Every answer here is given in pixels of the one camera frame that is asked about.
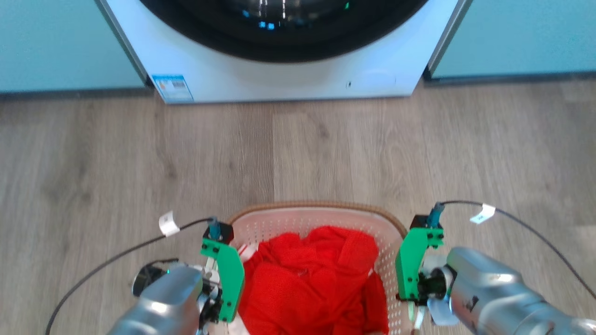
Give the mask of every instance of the basket rim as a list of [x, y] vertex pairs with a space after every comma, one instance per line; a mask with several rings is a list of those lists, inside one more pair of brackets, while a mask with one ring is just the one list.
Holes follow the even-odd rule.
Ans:
[[370, 212], [382, 216], [384, 219], [391, 222], [391, 224], [398, 230], [399, 235], [401, 235], [402, 239], [406, 237], [408, 231], [403, 226], [402, 222], [398, 220], [393, 214], [389, 213], [388, 211], [367, 204], [359, 204], [359, 203], [349, 203], [349, 202], [342, 202], [342, 201], [310, 201], [310, 200], [302, 200], [302, 201], [276, 201], [273, 203], [265, 203], [265, 204], [257, 204], [252, 205], [249, 207], [244, 208], [243, 210], [237, 212], [228, 220], [230, 225], [233, 225], [236, 220], [245, 216], [250, 213], [259, 212], [261, 210], [269, 210], [269, 209], [282, 209], [288, 207], [319, 207], [319, 208], [341, 208], [341, 209], [352, 209], [352, 210], [360, 210], [361, 212]]

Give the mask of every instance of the white washing machine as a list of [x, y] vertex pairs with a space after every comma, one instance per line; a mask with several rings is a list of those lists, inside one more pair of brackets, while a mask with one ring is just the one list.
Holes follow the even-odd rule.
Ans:
[[103, 0], [166, 103], [411, 95], [458, 0]]

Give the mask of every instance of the red clothing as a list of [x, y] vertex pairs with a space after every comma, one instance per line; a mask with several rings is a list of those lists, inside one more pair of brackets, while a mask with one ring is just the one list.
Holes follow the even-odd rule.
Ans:
[[387, 334], [377, 256], [372, 237], [336, 227], [261, 242], [244, 263], [238, 312], [251, 335]]

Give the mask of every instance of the black round door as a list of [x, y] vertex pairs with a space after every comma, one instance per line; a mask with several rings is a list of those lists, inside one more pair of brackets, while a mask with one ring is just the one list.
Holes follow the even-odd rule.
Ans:
[[395, 30], [427, 0], [141, 0], [209, 48], [256, 61], [322, 60]]

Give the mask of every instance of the perforated basket wall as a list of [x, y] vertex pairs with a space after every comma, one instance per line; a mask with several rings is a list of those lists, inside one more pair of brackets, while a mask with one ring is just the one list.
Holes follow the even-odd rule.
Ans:
[[410, 334], [413, 324], [408, 318], [408, 305], [395, 299], [398, 284], [394, 262], [406, 229], [391, 214], [374, 207], [347, 203], [275, 203], [248, 208], [229, 223], [234, 226], [232, 245], [236, 248], [266, 241], [285, 232], [305, 237], [312, 229], [324, 225], [357, 229], [373, 236], [380, 251], [375, 271], [383, 280], [387, 295], [389, 334]]

